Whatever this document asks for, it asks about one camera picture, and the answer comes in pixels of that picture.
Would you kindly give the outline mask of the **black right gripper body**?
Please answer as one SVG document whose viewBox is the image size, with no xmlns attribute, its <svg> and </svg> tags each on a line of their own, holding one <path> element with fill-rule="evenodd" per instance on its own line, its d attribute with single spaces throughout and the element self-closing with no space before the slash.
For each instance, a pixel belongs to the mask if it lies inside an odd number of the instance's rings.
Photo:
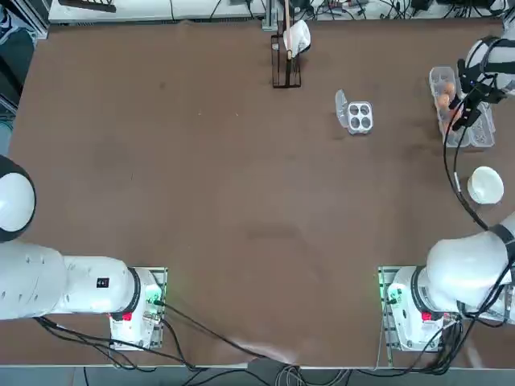
<svg viewBox="0 0 515 386">
<path fill-rule="evenodd" d="M 499 74 L 486 72 L 481 64 L 468 67 L 464 59 L 457 62 L 461 90 L 468 95 L 470 102 L 497 104 L 506 98 L 506 93 L 498 85 Z"/>
</svg>

